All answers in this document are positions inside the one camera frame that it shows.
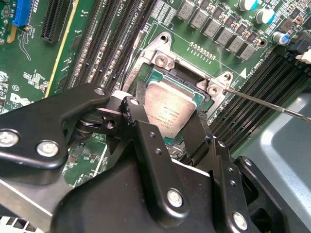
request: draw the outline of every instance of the pcie slot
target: pcie slot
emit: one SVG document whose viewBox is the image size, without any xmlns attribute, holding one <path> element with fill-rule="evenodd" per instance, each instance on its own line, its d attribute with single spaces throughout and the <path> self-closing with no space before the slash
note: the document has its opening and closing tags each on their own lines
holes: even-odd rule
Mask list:
<svg viewBox="0 0 311 233">
<path fill-rule="evenodd" d="M 70 0 L 50 0 L 42 25 L 41 37 L 54 43 L 58 41 L 69 10 Z"/>
<path fill-rule="evenodd" d="M 97 25 L 96 24 L 97 16 L 98 16 L 98 13 L 100 11 L 101 5 L 103 4 L 103 1 L 104 0 L 96 0 L 94 5 L 93 5 L 91 14 L 89 16 L 89 19 L 88 19 L 88 22 L 86 25 L 85 32 L 83 33 L 83 38 L 81 40 L 82 42 L 80 43 L 80 46 L 78 49 L 79 53 L 75 56 L 75 61 L 74 61 L 75 65 L 74 65 L 72 72 L 70 74 L 70 79 L 67 82 L 66 89 L 70 89 L 74 86 L 77 86 L 81 77 L 82 77 L 81 73 L 83 73 L 85 70 L 86 64 L 85 64 L 84 56 L 86 56 L 86 53 L 90 50 L 90 46 L 91 46 L 91 42 L 92 42 L 92 38 L 93 38 L 92 35 L 96 34 L 96 28 L 95 27 Z M 106 6 L 104 8 L 105 12 L 107 12 L 106 9 L 109 8 L 108 6 L 111 2 L 112 1 L 109 1 L 106 3 Z"/>
<path fill-rule="evenodd" d="M 105 74 L 105 71 L 107 71 L 108 66 L 111 64 L 113 57 L 116 53 L 116 50 L 118 49 L 120 40 L 124 37 L 124 32 L 126 28 L 128 27 L 128 24 L 133 17 L 135 9 L 138 7 L 139 0 L 134 0 L 133 3 L 131 3 L 131 8 L 129 11 L 127 9 L 122 14 L 123 17 L 120 17 L 119 21 L 117 22 L 116 28 L 112 31 L 112 35 L 110 36 L 110 39 L 108 41 L 109 49 L 103 57 L 101 58 L 101 61 L 99 62 L 98 69 L 93 74 L 93 81 L 95 83 L 101 84 L 102 82 L 101 77 Z"/>
<path fill-rule="evenodd" d="M 110 79 L 108 79 L 108 82 L 105 86 L 105 89 L 108 90 L 109 92 L 112 92 L 118 80 L 118 77 L 124 72 L 124 68 L 129 60 L 136 37 L 139 31 L 142 29 L 142 27 L 144 27 L 147 20 L 149 19 L 155 4 L 156 1 L 154 0 L 145 1 L 134 25 L 132 26 L 132 28 L 128 29 L 127 39 L 125 40 L 121 53 L 119 54 L 119 57 L 117 58 L 114 66 L 112 66 L 112 69 L 110 69 L 111 71 L 109 71 Z"/>
<path fill-rule="evenodd" d="M 82 78 L 79 80 L 78 85 L 82 85 L 88 81 L 94 66 L 94 62 L 100 54 L 104 54 L 107 43 L 105 43 L 106 38 L 109 35 L 109 28 L 112 25 L 113 19 L 118 12 L 118 7 L 120 6 L 121 0 L 110 3 L 109 7 L 102 15 L 101 21 L 96 28 L 94 38 L 95 40 L 91 43 L 90 49 L 86 55 L 85 69 L 81 73 Z"/>
<path fill-rule="evenodd" d="M 18 0 L 15 18 L 12 23 L 18 27 L 25 26 L 28 23 L 29 14 L 31 11 L 32 0 Z"/>
</svg>

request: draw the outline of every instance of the motherboard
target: motherboard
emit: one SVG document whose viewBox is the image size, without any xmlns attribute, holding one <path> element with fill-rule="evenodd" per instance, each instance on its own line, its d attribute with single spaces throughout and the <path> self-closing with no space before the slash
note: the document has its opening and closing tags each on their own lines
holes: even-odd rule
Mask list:
<svg viewBox="0 0 311 233">
<path fill-rule="evenodd" d="M 85 83 L 133 94 L 172 158 L 194 111 L 233 153 L 273 111 L 215 84 L 284 105 L 307 84 L 311 0 L 0 0 L 0 112 Z M 75 187 L 105 171 L 104 135 L 73 145 Z"/>
</svg>

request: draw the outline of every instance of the black pcie slot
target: black pcie slot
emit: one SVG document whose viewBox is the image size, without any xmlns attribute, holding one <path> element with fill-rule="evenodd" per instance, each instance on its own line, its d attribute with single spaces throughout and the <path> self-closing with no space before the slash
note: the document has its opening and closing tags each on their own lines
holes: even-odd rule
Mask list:
<svg viewBox="0 0 311 233">
<path fill-rule="evenodd" d="M 107 10 L 101 17 L 100 24 L 97 26 L 94 34 L 94 41 L 91 43 L 91 46 L 86 55 L 85 69 L 83 72 L 81 72 L 82 78 L 79 80 L 79 85 L 87 82 L 97 55 L 109 34 L 109 28 L 112 25 L 113 19 L 117 14 L 118 7 L 121 3 L 122 0 L 114 1 L 113 3 L 110 2 Z"/>
<path fill-rule="evenodd" d="M 292 59 L 284 48 L 273 51 L 241 92 L 282 105 L 308 78 L 307 66 Z M 267 107 L 238 96 L 214 120 L 212 132 L 229 147 L 238 149 L 274 113 Z"/>
<path fill-rule="evenodd" d="M 134 26 L 132 27 L 132 30 L 130 31 L 128 38 L 125 42 L 125 45 L 123 47 L 123 50 L 121 51 L 121 54 L 112 69 L 111 72 L 111 78 L 108 80 L 105 89 L 107 89 L 109 92 L 112 92 L 114 86 L 116 85 L 116 82 L 118 81 L 119 76 L 124 72 L 125 66 L 127 65 L 127 62 L 129 61 L 131 52 L 133 50 L 133 44 L 136 40 L 136 37 L 140 30 L 145 26 L 147 23 L 154 6 L 156 5 L 155 0 L 149 0 L 146 1 L 143 5 L 138 18 L 135 21 Z"/>
<path fill-rule="evenodd" d="M 128 24 L 131 20 L 131 18 L 133 17 L 133 14 L 135 12 L 135 9 L 138 7 L 138 3 L 140 2 L 140 0 L 134 0 L 133 3 L 131 3 L 131 8 L 129 11 L 127 11 L 127 9 L 125 9 L 124 13 L 122 14 L 123 17 L 120 17 L 116 28 L 114 29 L 114 31 L 112 32 L 112 35 L 110 36 L 110 39 L 108 41 L 108 44 L 110 45 L 108 48 L 108 51 L 104 54 L 104 56 L 102 57 L 100 63 L 99 63 L 99 68 L 97 69 L 95 75 L 94 75 L 94 82 L 101 84 L 103 81 L 103 76 L 106 73 L 106 71 L 108 70 L 108 66 L 110 65 L 110 63 L 113 60 L 113 57 L 118 49 L 119 43 L 121 41 L 121 39 L 124 36 L 124 32 L 126 30 L 126 28 L 128 27 Z"/>
<path fill-rule="evenodd" d="M 73 86 L 76 86 L 76 83 L 78 83 L 78 82 L 76 82 L 74 73 L 75 73 L 75 71 L 77 69 L 77 66 L 79 64 L 79 60 L 80 60 L 80 58 L 82 56 L 83 48 L 86 46 L 87 39 L 88 39 L 88 37 L 90 36 L 90 34 L 92 32 L 92 28 L 93 28 L 93 25 L 94 25 L 94 23 L 96 21 L 96 16 L 98 14 L 98 11 L 100 9 L 100 6 L 101 6 L 102 2 L 103 2 L 103 0 L 96 0 L 94 5 L 93 5 L 93 7 L 92 7 L 91 14 L 89 15 L 89 18 L 88 18 L 88 21 L 87 21 L 87 24 L 86 24 L 85 32 L 82 35 L 81 43 L 80 43 L 79 48 L 78 48 L 79 53 L 75 56 L 75 60 L 74 60 L 74 64 L 75 65 L 73 66 L 70 78 L 67 81 L 66 89 L 70 89 Z"/>
<path fill-rule="evenodd" d="M 70 0 L 50 0 L 42 25 L 41 38 L 54 43 L 62 32 Z"/>
</svg>

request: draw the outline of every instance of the metal screwdriver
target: metal screwdriver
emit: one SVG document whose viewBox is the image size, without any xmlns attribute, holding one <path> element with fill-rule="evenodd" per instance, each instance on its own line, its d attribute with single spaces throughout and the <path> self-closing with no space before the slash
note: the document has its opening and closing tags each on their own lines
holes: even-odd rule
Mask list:
<svg viewBox="0 0 311 233">
<path fill-rule="evenodd" d="M 235 91 L 235 90 L 231 90 L 231 89 L 226 89 L 227 92 L 230 92 L 232 94 L 235 94 L 237 96 L 240 96 L 242 98 L 245 98 L 247 100 L 250 100 L 250 101 L 253 101 L 253 102 L 256 102 L 256 103 L 259 103 L 261 105 L 264 105 L 268 108 L 271 108 L 273 110 L 276 110 L 278 112 L 281 112 L 281 113 L 285 113 L 287 115 L 290 115 L 292 117 L 296 117 L 296 118 L 299 118 L 301 120 L 304 120 L 308 123 L 311 123 L 311 118 L 310 117 L 307 117 L 307 116 L 304 116 L 304 115 L 301 115 L 297 112 L 294 112 L 294 111 L 291 111 L 289 109 L 286 109 L 286 108 L 283 108 L 283 107 L 280 107 L 280 106 L 277 106 L 275 104 L 272 104 L 272 103 L 268 103 L 266 101 L 263 101 L 263 100 L 260 100 L 260 99 L 257 99 L 255 97 L 252 97 L 252 96 L 249 96 L 247 94 L 244 94 L 244 93 L 241 93 L 241 92 L 238 92 L 238 91 Z"/>
</svg>

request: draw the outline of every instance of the white capacitor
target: white capacitor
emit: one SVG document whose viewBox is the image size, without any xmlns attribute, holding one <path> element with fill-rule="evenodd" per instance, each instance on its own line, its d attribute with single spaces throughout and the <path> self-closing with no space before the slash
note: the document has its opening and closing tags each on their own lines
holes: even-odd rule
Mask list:
<svg viewBox="0 0 311 233">
<path fill-rule="evenodd" d="M 262 8 L 255 14 L 255 20 L 257 23 L 268 24 L 273 22 L 275 16 L 274 10 Z"/>
<path fill-rule="evenodd" d="M 276 43 L 278 43 L 279 45 L 287 45 L 288 42 L 290 41 L 290 36 L 281 32 L 275 32 L 272 35 L 272 40 Z"/>
<path fill-rule="evenodd" d="M 241 11 L 252 11 L 258 5 L 258 0 L 239 0 L 239 9 Z"/>
</svg>

